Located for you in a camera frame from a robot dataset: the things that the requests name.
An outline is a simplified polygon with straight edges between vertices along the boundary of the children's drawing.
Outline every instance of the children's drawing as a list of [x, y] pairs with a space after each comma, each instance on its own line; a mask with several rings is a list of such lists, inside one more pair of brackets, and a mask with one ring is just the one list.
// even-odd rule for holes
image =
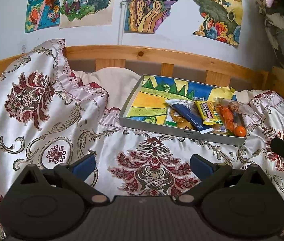
[[110, 25], [113, 0], [63, 0], [60, 28]]
[[200, 29], [193, 34], [239, 45], [242, 22], [241, 0], [195, 0], [204, 18]]
[[211, 90], [212, 87], [206, 84], [145, 75], [126, 117], [163, 125], [168, 110], [165, 100], [207, 100]]
[[178, 0], [128, 0], [125, 31], [154, 33]]
[[59, 25], [59, 0], [28, 0], [25, 33]]

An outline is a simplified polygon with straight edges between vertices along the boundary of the pipe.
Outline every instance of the pipe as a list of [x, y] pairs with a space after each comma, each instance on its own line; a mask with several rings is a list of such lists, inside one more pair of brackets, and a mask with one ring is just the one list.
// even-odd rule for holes
[[118, 29], [117, 45], [122, 45], [122, 43], [123, 43], [124, 20], [125, 20], [125, 12], [126, 12], [127, 2], [128, 2], [128, 0], [122, 0], [120, 2], [121, 12], [120, 12], [120, 25], [119, 25], [119, 29]]

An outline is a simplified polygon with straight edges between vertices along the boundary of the orange fruit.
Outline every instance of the orange fruit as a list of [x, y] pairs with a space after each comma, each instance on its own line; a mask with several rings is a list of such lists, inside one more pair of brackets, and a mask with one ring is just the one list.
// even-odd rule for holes
[[245, 137], [247, 135], [247, 131], [243, 126], [237, 126], [234, 130], [234, 135], [237, 137]]

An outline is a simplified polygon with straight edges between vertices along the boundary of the bed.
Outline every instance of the bed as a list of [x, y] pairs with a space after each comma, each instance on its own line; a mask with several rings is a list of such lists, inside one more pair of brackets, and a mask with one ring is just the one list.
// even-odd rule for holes
[[[92, 60], [95, 72], [76, 68], [85, 70], [86, 61]], [[120, 110], [148, 62], [157, 64], [155, 74], [162, 76], [181, 78], [184, 73], [188, 80], [221, 87], [235, 83], [233, 79], [250, 84], [253, 90], [236, 92], [238, 101], [256, 112], [244, 118], [249, 132], [245, 144], [235, 147], [121, 127]], [[63, 39], [0, 61], [0, 200], [25, 165], [53, 168], [88, 153], [95, 155], [96, 169], [86, 182], [110, 199], [180, 195], [199, 182], [190, 170], [192, 154], [238, 169], [256, 163], [284, 199], [284, 159], [271, 152], [274, 137], [284, 139], [284, 82], [273, 73], [165, 49], [65, 47]]]

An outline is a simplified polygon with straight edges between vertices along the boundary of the screw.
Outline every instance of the screw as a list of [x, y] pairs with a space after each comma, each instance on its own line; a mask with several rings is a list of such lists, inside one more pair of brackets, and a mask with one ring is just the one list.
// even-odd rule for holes
[[107, 197], [104, 195], [94, 195], [92, 196], [92, 201], [94, 203], [104, 203], [107, 201]]
[[181, 195], [179, 196], [179, 200], [183, 203], [191, 203], [194, 200], [194, 197], [191, 195]]

